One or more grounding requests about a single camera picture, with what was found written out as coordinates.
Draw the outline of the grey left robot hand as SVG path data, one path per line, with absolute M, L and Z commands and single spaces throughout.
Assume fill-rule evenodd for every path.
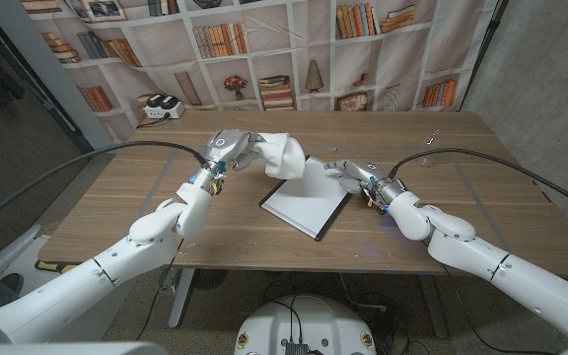
M 219 194 L 227 170 L 241 171 L 247 168 L 258 157 L 254 145 L 264 141 L 260 134 L 242 129 L 215 132 L 205 147 L 205 162 L 190 177 L 189 183 L 211 195 Z

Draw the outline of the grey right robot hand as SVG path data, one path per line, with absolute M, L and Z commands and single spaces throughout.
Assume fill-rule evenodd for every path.
M 349 193 L 359 193 L 369 207 L 385 212 L 407 189 L 400 179 L 393 179 L 380 166 L 361 160 L 345 159 L 327 163 L 325 170 L 337 171 L 340 186 Z

